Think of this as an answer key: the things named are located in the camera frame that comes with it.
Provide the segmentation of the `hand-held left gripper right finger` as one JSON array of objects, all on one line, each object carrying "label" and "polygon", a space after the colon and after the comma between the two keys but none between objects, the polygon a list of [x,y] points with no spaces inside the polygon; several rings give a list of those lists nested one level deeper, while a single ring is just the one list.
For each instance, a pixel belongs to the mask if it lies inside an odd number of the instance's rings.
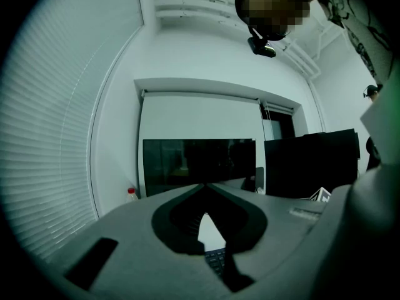
[{"label": "hand-held left gripper right finger", "polygon": [[336,195],[328,202],[251,194],[222,184],[225,266],[205,277],[207,293],[315,293],[336,234]]}]

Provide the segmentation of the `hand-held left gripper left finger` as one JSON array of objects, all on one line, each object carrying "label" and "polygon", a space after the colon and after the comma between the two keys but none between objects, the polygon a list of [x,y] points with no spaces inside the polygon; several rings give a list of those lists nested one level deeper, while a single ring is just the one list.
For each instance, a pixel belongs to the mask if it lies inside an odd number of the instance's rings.
[{"label": "hand-held left gripper left finger", "polygon": [[201,256],[178,254],[155,235],[154,211],[194,185],[123,204],[72,238],[50,258],[65,277],[102,238],[116,248],[86,291],[96,299],[224,299],[230,290]]}]

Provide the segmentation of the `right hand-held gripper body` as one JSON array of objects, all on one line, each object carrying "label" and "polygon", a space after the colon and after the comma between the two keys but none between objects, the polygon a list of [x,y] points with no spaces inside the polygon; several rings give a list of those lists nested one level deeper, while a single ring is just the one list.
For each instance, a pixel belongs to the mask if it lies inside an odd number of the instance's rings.
[{"label": "right hand-held gripper body", "polygon": [[328,203],[331,197],[331,193],[325,188],[321,187],[318,189],[310,198],[310,201],[318,201],[322,203]]}]

